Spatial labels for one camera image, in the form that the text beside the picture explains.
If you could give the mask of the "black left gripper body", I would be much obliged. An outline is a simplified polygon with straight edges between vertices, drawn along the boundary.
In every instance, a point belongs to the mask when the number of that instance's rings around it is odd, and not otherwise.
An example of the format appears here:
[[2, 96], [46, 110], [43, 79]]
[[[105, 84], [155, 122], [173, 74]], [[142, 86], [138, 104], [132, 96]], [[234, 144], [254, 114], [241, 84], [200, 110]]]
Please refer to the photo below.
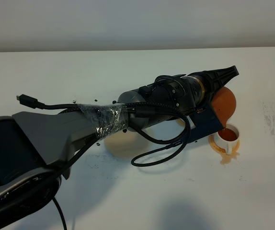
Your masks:
[[166, 112], [173, 107], [184, 115], [202, 112], [212, 102], [216, 93], [239, 74], [235, 66], [194, 72], [188, 75], [161, 75], [152, 84], [139, 88], [139, 95], [146, 106], [139, 110], [141, 117], [164, 115], [175, 119], [175, 113]]

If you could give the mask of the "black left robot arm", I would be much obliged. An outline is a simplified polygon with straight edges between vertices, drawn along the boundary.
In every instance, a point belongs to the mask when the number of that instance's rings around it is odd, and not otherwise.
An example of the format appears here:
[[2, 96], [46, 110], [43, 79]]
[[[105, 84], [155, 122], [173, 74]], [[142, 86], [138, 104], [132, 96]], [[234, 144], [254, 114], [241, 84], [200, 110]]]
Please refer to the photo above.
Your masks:
[[24, 106], [58, 114], [0, 116], [0, 229], [55, 201], [71, 166], [112, 134], [136, 131], [160, 150], [175, 148], [178, 154], [188, 143], [223, 130], [236, 108], [226, 84], [237, 75], [235, 66], [160, 75], [105, 106], [46, 105], [18, 96]]

